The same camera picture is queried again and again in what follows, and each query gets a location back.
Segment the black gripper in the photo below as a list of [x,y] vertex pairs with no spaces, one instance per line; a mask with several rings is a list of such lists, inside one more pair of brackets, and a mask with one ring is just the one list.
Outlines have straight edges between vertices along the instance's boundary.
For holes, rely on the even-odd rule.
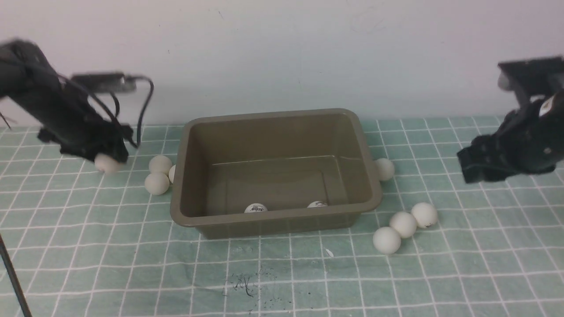
[[502,182],[541,175],[563,161],[563,111],[538,108],[510,112],[493,134],[476,136],[457,153],[465,183]]
[[125,139],[133,135],[129,125],[103,118],[87,99],[71,99],[50,103],[40,111],[43,125],[39,138],[60,145],[62,154],[94,161],[99,155],[109,156],[125,164],[129,152]]

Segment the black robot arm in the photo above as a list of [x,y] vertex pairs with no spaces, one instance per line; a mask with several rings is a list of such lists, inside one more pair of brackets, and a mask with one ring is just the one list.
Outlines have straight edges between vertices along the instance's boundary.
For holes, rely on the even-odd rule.
[[564,157],[563,92],[511,111],[496,132],[478,135],[457,157],[467,184],[551,173]]
[[104,154],[124,164],[125,139],[133,130],[114,118],[105,120],[90,105],[95,93],[132,92],[121,72],[76,74],[61,78],[34,43],[12,39],[1,43],[1,97],[9,98],[42,126],[43,143],[56,143],[63,155],[94,161]]

